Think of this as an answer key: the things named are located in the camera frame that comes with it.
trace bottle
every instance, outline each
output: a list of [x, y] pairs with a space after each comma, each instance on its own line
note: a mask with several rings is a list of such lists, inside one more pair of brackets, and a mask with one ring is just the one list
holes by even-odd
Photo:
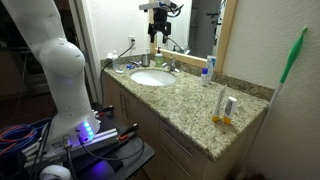
[[117, 51], [112, 51], [112, 67], [115, 71], [118, 71], [120, 68], [119, 56], [117, 55]]
[[220, 106], [221, 106], [221, 102], [222, 102], [222, 98], [224, 96], [224, 93], [226, 92], [226, 88], [227, 88], [227, 85], [225, 85], [221, 90], [220, 90], [220, 93], [219, 93], [219, 96], [218, 96], [218, 100], [217, 100], [217, 105], [216, 105], [216, 108], [213, 110], [212, 112], [212, 121], [213, 122], [218, 122], [219, 121], [219, 118], [220, 118]]
[[202, 86], [205, 86], [207, 84], [207, 78], [208, 78], [208, 68], [202, 68], [202, 73], [201, 73]]
[[229, 97], [226, 105], [226, 109], [224, 110], [223, 122], [226, 124], [231, 124], [232, 117], [236, 110], [237, 99], [234, 97]]
[[154, 57], [154, 61], [156, 62], [155, 66], [156, 67], [162, 67], [163, 64], [163, 57], [162, 54], [160, 52], [160, 47], [158, 47], [158, 51]]
[[214, 68], [215, 63], [216, 63], [215, 56], [207, 56], [207, 68], [208, 68], [207, 84], [209, 84], [212, 79], [213, 68]]

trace mirror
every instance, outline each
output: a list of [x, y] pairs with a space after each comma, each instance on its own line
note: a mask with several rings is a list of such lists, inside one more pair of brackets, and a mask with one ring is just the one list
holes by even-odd
[[184, 5], [181, 14], [169, 18], [171, 35], [166, 44], [157, 41], [157, 47], [195, 57], [207, 58], [216, 54], [226, 0], [175, 0]]

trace wall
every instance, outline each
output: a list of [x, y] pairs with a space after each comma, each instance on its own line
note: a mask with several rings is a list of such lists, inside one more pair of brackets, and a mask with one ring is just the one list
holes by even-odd
[[86, 3], [97, 50], [96, 61], [100, 63], [112, 50], [118, 55], [127, 50], [129, 35], [135, 36], [136, 48], [124, 56], [142, 54], [149, 48], [149, 15], [139, 10], [139, 5], [148, 3], [148, 0], [94, 0]]
[[238, 2], [223, 72], [275, 88], [307, 25], [293, 65], [247, 167], [267, 179], [320, 178], [320, 1]]

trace wooden cabinet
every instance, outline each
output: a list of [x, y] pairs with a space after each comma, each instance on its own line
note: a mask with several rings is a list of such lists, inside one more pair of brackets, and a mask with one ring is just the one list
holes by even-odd
[[122, 88], [115, 80], [104, 78], [105, 105], [113, 105], [115, 116], [128, 127], [138, 123], [137, 134], [154, 150], [155, 156], [143, 169], [150, 179], [159, 177], [159, 118], [141, 101]]
[[154, 158], [143, 167], [151, 180], [229, 179], [237, 173], [263, 117], [213, 163], [109, 75], [104, 77], [104, 90], [105, 105], [114, 105], [116, 117], [128, 126], [138, 123], [138, 134], [154, 148]]
[[163, 121], [160, 122], [161, 179], [204, 179], [209, 160]]
[[104, 106], [113, 105], [115, 116], [126, 126], [132, 126], [130, 121], [130, 96], [120, 85], [110, 77], [104, 78]]

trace bathroom sink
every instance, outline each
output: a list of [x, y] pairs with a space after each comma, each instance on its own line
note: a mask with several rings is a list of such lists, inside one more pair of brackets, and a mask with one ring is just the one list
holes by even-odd
[[131, 79], [147, 86], [167, 86], [176, 82], [176, 77], [160, 70], [140, 70], [131, 75]]

